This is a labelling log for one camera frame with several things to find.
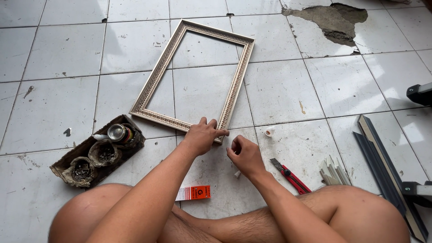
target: metal can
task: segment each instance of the metal can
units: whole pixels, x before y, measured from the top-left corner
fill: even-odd
[[[127,144],[133,139],[133,132],[122,124],[114,124],[108,128],[108,138],[119,144]]]

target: orange box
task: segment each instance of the orange box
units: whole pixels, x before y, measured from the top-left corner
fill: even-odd
[[[211,198],[209,185],[196,185],[181,187],[178,190],[176,201]]]

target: ornate gold frame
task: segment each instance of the ornate gold frame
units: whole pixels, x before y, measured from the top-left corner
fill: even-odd
[[[228,91],[228,96],[226,97],[226,101],[217,124],[217,129],[227,129],[235,102],[237,100],[238,91],[240,90],[243,77],[245,76],[245,71],[246,67],[248,66],[252,48],[255,44],[255,39],[249,38],[247,36],[237,35],[228,31],[208,27],[184,19],[180,20],[180,23],[178,24],[177,28],[169,39],[169,42],[166,45],[158,62],[156,63],[156,66],[153,68],[153,71],[150,74],[147,82],[144,84],[143,89],[141,90],[140,94],[135,100],[135,103],[130,109],[129,114],[139,116],[144,119],[151,120],[153,122],[157,122],[181,131],[187,132],[189,130],[192,125],[191,123],[145,109],[186,31],[196,32],[202,35],[210,36],[226,42],[231,42],[244,46],[237,66],[237,70],[235,71],[231,87]],[[223,139],[223,136],[218,137],[215,139],[215,142],[221,144],[223,142]]]

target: exposed concrete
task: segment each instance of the exposed concrete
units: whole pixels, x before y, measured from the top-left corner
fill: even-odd
[[[303,10],[291,10],[283,7],[282,14],[313,21],[322,29],[327,39],[347,46],[356,45],[353,41],[356,36],[354,25],[363,23],[368,18],[368,12],[365,9],[358,9],[341,3],[332,3],[330,6],[312,6]]]

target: white tile floor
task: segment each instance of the white tile floor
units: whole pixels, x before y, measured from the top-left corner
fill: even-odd
[[[231,136],[197,158],[183,182],[211,185],[212,198],[184,201],[184,210],[220,218],[265,205],[244,176],[234,177],[237,169],[225,155],[238,134],[260,145],[266,168],[293,193],[270,158],[318,189],[318,166],[330,154],[355,186],[380,194],[352,134],[361,113],[374,123],[402,180],[431,179],[432,110],[405,93],[432,82],[432,14],[419,0],[333,2],[368,10],[368,19],[356,24],[357,46],[335,44],[313,22],[280,14],[282,6],[331,0],[0,1],[0,242],[46,242],[55,212],[81,192],[48,166],[128,113],[180,18],[256,38]],[[362,55],[352,56],[355,49]],[[239,52],[188,33],[149,109],[188,122],[217,118]],[[183,139],[181,132],[133,120],[146,146],[103,183],[136,184]],[[276,125],[272,138],[263,134],[268,125]],[[428,226],[431,219],[425,218]]]

